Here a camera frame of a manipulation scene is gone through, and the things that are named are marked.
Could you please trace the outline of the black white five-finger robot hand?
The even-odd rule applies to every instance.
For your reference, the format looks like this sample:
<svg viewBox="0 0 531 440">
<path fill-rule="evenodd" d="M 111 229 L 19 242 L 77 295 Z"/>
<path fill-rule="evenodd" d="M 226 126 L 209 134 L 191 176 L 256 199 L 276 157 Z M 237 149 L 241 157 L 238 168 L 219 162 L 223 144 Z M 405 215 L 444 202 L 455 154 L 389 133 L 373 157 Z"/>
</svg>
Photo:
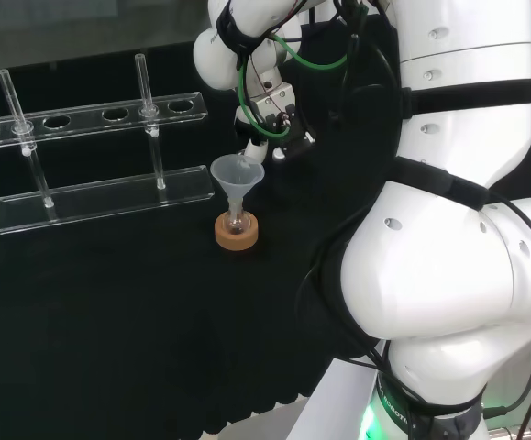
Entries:
<svg viewBox="0 0 531 440">
<path fill-rule="evenodd" d="M 259 163 L 286 162 L 312 150 L 315 133 L 296 105 L 293 87 L 281 82 L 244 99 L 236 112 L 237 132 L 247 138 L 242 154 Z"/>
</svg>

